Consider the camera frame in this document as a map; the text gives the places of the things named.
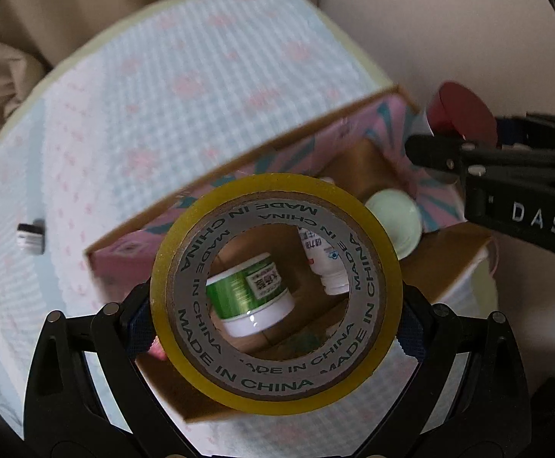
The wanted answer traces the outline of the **small black lid jar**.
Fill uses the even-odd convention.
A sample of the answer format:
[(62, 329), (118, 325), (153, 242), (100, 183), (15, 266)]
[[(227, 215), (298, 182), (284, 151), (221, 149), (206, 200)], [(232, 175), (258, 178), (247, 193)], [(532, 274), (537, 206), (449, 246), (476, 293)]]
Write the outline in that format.
[(33, 255), (44, 254), (45, 222), (35, 219), (31, 223), (21, 222), (16, 228), (16, 245), (24, 252)]

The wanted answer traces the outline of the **green label white jar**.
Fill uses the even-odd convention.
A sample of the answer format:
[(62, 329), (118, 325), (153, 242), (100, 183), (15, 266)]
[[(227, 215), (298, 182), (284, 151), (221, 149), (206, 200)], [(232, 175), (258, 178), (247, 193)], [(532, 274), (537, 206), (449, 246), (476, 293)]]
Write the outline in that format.
[(210, 277), (206, 293), (225, 332), (234, 338), (268, 330), (295, 308), (294, 297), (267, 252)]

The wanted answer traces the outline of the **pale green cream jar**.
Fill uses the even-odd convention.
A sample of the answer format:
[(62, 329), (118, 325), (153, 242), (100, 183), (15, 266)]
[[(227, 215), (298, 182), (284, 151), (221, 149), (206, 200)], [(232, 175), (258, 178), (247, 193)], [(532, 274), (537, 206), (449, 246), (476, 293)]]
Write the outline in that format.
[(398, 259), (408, 258), (422, 236), (422, 218), (413, 198), (405, 191), (383, 189), (366, 201), (366, 208), (384, 227)]

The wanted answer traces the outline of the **red lid jar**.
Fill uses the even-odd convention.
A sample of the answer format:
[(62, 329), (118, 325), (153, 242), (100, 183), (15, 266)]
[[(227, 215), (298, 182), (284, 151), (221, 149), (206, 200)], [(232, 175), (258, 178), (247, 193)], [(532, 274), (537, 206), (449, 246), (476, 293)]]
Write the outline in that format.
[(498, 142), (497, 122), (488, 105), (460, 83), (444, 82), (427, 104), (426, 116), (434, 134), (456, 132), (489, 146)]

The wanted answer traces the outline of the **cardboard box with pink lining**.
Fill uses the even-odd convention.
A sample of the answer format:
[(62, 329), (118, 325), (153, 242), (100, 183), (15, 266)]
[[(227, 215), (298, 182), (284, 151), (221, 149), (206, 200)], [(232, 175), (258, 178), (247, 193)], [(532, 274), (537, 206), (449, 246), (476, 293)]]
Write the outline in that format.
[[(161, 242), (173, 223), (198, 198), (232, 180), (251, 175), (288, 173), (324, 177), (357, 200), (366, 202), (382, 190), (408, 194), (420, 226), (401, 235), (411, 251), (401, 261), (405, 282), (431, 301), (464, 289), (477, 310), (497, 301), (489, 232), (464, 219), (464, 205), (452, 185), (435, 180), (407, 158), (405, 139), (426, 130), (412, 106), (398, 92), (377, 94), (300, 126), (251, 153), (230, 161), (215, 178), (180, 186), (89, 247), (95, 277), (110, 299), (126, 295), (147, 279)], [(220, 273), (261, 252), (275, 259), (295, 301), (294, 310), (275, 326), (233, 338), (241, 352), (265, 360), (292, 360), (327, 340), (344, 316), (344, 295), (328, 293), (313, 256), (292, 229), (270, 226), (250, 231), (219, 252), (212, 266)]]

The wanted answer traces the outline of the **white medicine bottle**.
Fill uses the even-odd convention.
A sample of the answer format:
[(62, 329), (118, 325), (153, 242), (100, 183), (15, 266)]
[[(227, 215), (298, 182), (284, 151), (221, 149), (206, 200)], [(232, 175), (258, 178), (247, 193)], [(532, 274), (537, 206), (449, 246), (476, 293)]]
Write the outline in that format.
[(349, 293), (347, 271), (337, 250), (310, 229), (300, 227), (298, 235), (309, 268), (317, 275), (329, 296)]

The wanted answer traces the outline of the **checkered floral bed cover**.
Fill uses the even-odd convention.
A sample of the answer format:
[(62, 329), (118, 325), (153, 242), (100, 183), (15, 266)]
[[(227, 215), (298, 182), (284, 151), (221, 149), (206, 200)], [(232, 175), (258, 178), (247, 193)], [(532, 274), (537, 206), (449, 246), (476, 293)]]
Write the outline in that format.
[[(0, 416), (23, 432), (49, 311), (95, 312), (86, 251), (146, 204), (390, 78), (305, 0), (164, 0), (91, 40), (0, 132)], [(45, 222), (45, 251), (16, 228)]]

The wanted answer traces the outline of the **yellow tape roll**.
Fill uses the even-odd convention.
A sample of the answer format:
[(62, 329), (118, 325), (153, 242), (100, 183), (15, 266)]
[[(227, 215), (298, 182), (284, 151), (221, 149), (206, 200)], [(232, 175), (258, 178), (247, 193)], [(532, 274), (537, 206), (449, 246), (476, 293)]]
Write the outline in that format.
[[(320, 347), (295, 359), (242, 353), (214, 325), (220, 316), (237, 333), (254, 334), (294, 309), (269, 253), (210, 274), (225, 245), (259, 226), (308, 229), (345, 267), (343, 319)], [(312, 177), (264, 174), (212, 189), (174, 222), (154, 261), (150, 305), (168, 360), (197, 390), (244, 413), (290, 416), (340, 400), (373, 375), (396, 335), (403, 286), (383, 226), (353, 195)]]

